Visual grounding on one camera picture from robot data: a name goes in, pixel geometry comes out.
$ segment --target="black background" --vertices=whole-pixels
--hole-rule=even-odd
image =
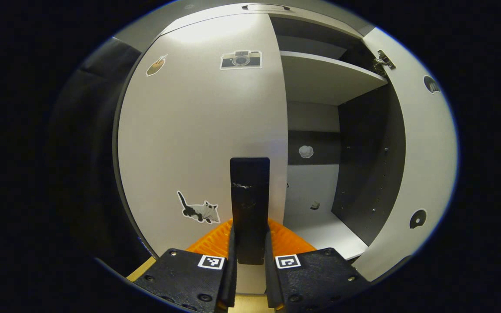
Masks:
[[[60,87],[101,42],[160,4],[0,3],[0,311],[163,311],[69,238],[44,167]],[[345,6],[420,56],[439,80],[457,119],[462,165],[449,213],[423,251],[340,311],[501,310],[501,2]]]

